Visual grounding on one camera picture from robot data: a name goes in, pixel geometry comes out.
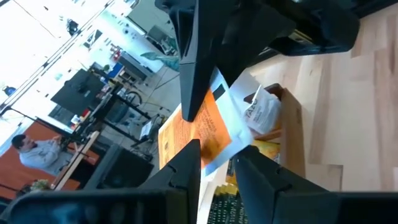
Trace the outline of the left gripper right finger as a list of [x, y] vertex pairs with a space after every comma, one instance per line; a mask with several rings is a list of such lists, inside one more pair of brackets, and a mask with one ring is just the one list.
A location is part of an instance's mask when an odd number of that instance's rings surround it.
[[233, 156], [249, 224], [336, 224], [336, 194], [247, 146]]

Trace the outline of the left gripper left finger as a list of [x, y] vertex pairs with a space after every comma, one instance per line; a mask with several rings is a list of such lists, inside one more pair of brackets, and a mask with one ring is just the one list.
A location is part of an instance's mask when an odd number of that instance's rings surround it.
[[196, 224], [201, 179], [201, 150], [191, 140], [139, 188], [139, 224]]

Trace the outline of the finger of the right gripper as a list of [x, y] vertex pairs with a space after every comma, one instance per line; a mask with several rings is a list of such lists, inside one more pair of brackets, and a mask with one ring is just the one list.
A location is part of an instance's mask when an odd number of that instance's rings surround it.
[[242, 0], [228, 20], [217, 67], [232, 85], [249, 64], [278, 37], [288, 36], [295, 22], [260, 0]]
[[155, 0], [174, 25], [180, 54], [182, 118], [194, 121], [210, 87], [233, 0]]

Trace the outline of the lemon lime tea packet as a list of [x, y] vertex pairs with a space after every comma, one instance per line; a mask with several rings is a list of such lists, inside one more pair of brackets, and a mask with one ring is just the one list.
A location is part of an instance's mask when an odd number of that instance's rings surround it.
[[249, 224], [237, 186], [217, 186], [207, 224]]

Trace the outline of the yellow tea packet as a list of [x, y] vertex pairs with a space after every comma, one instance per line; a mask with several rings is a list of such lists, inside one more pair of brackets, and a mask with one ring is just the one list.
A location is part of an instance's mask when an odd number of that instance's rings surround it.
[[280, 163], [280, 144], [254, 140], [252, 142], [252, 145], [256, 146], [259, 149], [260, 153], [264, 156], [272, 159], [278, 164]]

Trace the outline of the orange white tea packet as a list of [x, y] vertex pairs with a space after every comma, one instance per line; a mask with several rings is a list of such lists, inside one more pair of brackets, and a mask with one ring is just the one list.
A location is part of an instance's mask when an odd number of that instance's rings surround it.
[[217, 68], [194, 121], [185, 121], [178, 105], [160, 127], [159, 167], [163, 168], [192, 139], [200, 140], [202, 176], [212, 174], [254, 140]]
[[260, 86], [251, 104], [244, 112], [244, 120], [249, 128], [259, 134], [267, 134], [279, 118], [281, 102], [274, 94]]

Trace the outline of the wooden tea organiser box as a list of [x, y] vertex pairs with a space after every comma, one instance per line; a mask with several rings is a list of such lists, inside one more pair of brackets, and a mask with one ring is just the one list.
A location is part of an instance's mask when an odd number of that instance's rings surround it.
[[257, 135], [255, 139], [278, 142], [281, 166], [305, 177], [302, 106], [288, 89], [281, 87], [278, 83], [265, 87], [265, 90], [280, 100], [280, 114], [271, 132]]

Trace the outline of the snake plant in white pot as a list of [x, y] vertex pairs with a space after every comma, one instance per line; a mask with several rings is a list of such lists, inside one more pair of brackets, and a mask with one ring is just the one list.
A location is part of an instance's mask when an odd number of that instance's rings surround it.
[[[177, 41], [173, 37], [167, 37], [165, 42], [169, 44], [174, 50], [177, 50]], [[180, 71], [180, 59], [177, 55], [162, 55], [155, 52], [146, 52], [141, 54], [141, 57], [144, 57], [151, 61], [159, 60], [166, 67], [172, 69], [173, 71]]]

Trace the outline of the black computer monitor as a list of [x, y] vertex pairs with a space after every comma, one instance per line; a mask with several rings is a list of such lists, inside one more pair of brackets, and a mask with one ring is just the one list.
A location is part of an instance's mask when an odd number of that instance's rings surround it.
[[80, 69], [51, 98], [51, 101], [75, 115], [81, 115], [105, 84], [95, 75]]

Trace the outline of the small background plant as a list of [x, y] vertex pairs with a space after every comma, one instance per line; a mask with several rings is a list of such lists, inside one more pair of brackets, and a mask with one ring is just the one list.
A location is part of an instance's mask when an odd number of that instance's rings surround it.
[[50, 190], [50, 184], [47, 179], [37, 179], [34, 180], [30, 186], [31, 191], [38, 191], [38, 190]]

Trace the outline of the person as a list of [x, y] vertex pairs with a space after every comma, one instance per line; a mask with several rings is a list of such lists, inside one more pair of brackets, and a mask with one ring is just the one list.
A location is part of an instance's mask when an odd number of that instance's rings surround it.
[[62, 149], [60, 140], [60, 136], [55, 136], [36, 141], [25, 134], [18, 134], [11, 142], [19, 153], [22, 165], [56, 177], [73, 157], [72, 153]]

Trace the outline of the orange partition wall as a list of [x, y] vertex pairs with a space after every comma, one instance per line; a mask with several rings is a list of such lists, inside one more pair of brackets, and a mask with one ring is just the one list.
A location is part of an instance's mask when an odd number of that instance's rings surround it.
[[[14, 134], [11, 134], [11, 138], [20, 133], [40, 140], [50, 139], [57, 135], [55, 131], [37, 123], [32, 123], [26, 128], [21, 125]], [[45, 172], [24, 167], [9, 140], [1, 140], [0, 143], [2, 143], [0, 145], [0, 184], [8, 187], [7, 189], [0, 186], [0, 197], [14, 199], [17, 190], [35, 179], [47, 179], [50, 182], [55, 180], [55, 177]]]

